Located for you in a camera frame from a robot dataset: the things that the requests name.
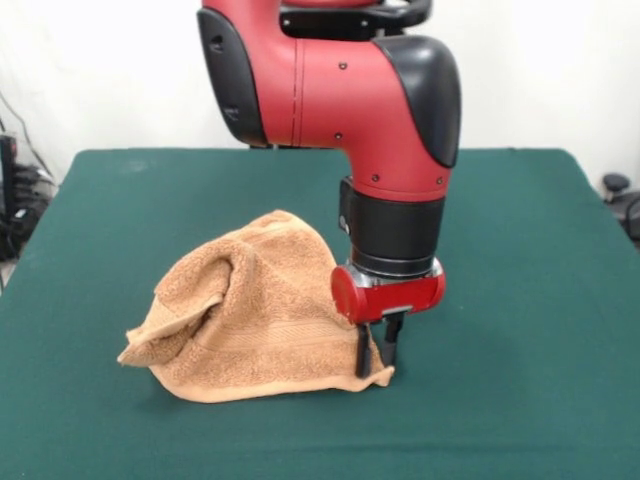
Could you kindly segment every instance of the white wall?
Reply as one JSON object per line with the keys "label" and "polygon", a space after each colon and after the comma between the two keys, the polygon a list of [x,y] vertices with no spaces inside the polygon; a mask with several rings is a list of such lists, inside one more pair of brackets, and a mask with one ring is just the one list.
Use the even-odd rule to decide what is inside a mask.
{"label": "white wall", "polygon": [[[562,147],[594,184],[610,170],[640,182],[640,2],[434,5],[415,30],[458,59],[464,147]],[[199,6],[0,0],[0,89],[59,177],[87,148],[243,147],[214,103]]]}

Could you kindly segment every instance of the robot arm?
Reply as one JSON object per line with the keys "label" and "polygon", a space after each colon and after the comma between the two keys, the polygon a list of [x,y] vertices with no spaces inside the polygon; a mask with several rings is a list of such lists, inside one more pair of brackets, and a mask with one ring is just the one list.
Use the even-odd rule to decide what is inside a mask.
{"label": "robot arm", "polygon": [[332,293],[351,322],[393,319],[397,337],[405,313],[433,307],[444,291],[435,252],[460,134],[454,58],[425,37],[292,38],[280,3],[204,0],[198,20],[218,105],[244,143],[346,152],[339,218],[352,251]]}

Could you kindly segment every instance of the towel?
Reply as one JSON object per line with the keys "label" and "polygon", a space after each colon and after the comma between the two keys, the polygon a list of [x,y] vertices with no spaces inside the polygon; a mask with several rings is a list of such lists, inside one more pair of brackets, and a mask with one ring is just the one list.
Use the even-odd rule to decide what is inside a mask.
{"label": "towel", "polygon": [[121,365],[149,368],[173,395],[220,403],[389,385],[371,341],[371,375],[355,375],[355,327],[330,292],[336,263],[310,225],[282,210],[181,258],[126,332]]}

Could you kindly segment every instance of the cable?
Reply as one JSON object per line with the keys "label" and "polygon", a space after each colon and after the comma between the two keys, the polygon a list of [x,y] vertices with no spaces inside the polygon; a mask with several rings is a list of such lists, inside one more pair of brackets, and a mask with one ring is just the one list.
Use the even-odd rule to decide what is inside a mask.
{"label": "cable", "polygon": [[51,173],[51,170],[49,169],[49,167],[47,166],[45,161],[42,159],[40,154],[36,151],[36,149],[34,148],[33,144],[31,143],[31,138],[29,137],[29,131],[27,130],[27,124],[25,123],[24,119],[20,115],[18,115],[18,113],[13,109],[13,107],[11,106],[11,104],[9,103],[7,98],[2,93],[2,90],[0,90],[0,100],[2,100],[2,103],[4,103],[5,107],[7,107],[7,110],[9,110],[9,112],[11,112],[11,114],[14,117],[16,117],[16,120],[18,120],[18,122],[20,122],[20,125],[22,125],[22,132],[23,132],[23,135],[24,135],[24,140],[25,140],[25,142],[27,142],[27,146],[29,147],[29,150],[31,150],[31,153],[33,153],[33,156],[36,157],[36,160],[42,166],[42,168],[44,168],[44,170],[47,172],[47,174],[51,178],[53,178],[53,174]]}

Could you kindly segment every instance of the green table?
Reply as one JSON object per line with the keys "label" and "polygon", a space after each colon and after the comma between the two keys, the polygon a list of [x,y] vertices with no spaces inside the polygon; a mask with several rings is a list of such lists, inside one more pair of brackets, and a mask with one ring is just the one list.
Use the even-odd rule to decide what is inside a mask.
{"label": "green table", "polygon": [[220,405],[122,368],[184,253],[273,209],[338,261],[329,151],[78,156],[0,300],[0,479],[638,479],[640,258],[555,150],[464,151],[387,389]]}

